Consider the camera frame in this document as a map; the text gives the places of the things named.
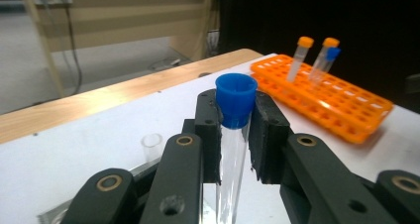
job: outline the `wooden table edge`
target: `wooden table edge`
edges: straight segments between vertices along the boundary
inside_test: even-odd
[[[263,55],[241,49],[0,116],[0,144],[83,118]]]

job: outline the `floor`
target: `floor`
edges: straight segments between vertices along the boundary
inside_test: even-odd
[[[168,46],[168,38],[76,52],[82,71],[80,92],[172,67],[177,59],[177,65],[191,62]],[[72,53],[54,53],[52,57],[66,94],[72,94],[78,79]],[[0,114],[58,99],[35,26],[22,1],[0,1],[0,59]]]

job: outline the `orange test tube rack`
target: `orange test tube rack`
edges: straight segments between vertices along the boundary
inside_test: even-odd
[[[251,65],[259,90],[305,115],[353,144],[362,144],[393,108],[369,91],[325,73],[319,84],[309,81],[303,63],[293,82],[286,80],[293,58],[273,56]]]

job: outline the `blue test tube cap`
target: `blue test tube cap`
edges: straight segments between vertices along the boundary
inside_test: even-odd
[[[216,102],[222,110],[222,125],[239,129],[247,125],[256,101],[257,82],[241,73],[226,73],[216,79]]]
[[[326,60],[331,61],[336,59],[336,57],[339,55],[341,49],[339,48],[328,48],[327,50],[327,56],[325,57]]]

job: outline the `desk leg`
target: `desk leg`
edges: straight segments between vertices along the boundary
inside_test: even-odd
[[[50,51],[50,48],[46,39],[46,32],[41,26],[39,26],[41,24],[41,20],[40,20],[40,15],[38,14],[37,8],[35,6],[35,3],[33,0],[23,0],[23,1],[25,2],[27,13],[30,15],[34,25],[37,28],[38,36],[41,41],[41,45],[43,47],[44,55],[47,59],[48,69],[52,77],[52,81],[55,84],[55,87],[57,89],[59,96],[64,97],[65,94],[64,94],[64,89],[62,86],[62,81],[61,81],[61,78],[59,77],[59,73],[53,62],[53,57],[52,57],[52,54],[51,54],[51,51]]]
[[[180,54],[198,61],[206,58],[207,50],[207,33],[214,29],[211,25],[215,25],[218,8],[212,7],[217,3],[213,0],[204,0],[201,21],[199,23],[198,32],[188,35],[178,35],[170,38],[169,45]]]

